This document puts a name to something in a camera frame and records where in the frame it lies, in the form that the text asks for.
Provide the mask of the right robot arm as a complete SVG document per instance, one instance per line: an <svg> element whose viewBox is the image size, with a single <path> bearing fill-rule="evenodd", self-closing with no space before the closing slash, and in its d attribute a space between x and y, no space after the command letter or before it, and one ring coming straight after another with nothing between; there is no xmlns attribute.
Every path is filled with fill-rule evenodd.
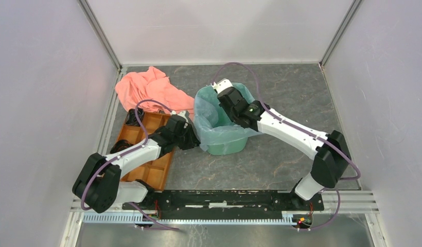
<svg viewBox="0 0 422 247"><path fill-rule="evenodd" d="M258 100L248 103L232 84L214 84L219 105L229 119L245 128L274 136L299 149L313 160L311 171L293 188L290 204L305 209L311 198L324 188L334 188L350 161L350 153L342 133L326 133L308 128L283 117Z"/></svg>

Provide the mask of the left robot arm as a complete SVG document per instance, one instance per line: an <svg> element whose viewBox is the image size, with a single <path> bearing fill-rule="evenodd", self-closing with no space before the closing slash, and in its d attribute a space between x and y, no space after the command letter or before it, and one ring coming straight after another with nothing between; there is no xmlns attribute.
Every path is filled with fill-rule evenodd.
<svg viewBox="0 0 422 247"><path fill-rule="evenodd" d="M173 112L164 126L138 144L107 156L91 154L72 192L81 200L82 210L92 209L99 214L114 204L129 202L136 203L141 209L150 209L154 205L154 195L148 192L150 186L145 182L122 182L121 179L139 166L162 158L176 147L188 150L199 143L189 112Z"/></svg>

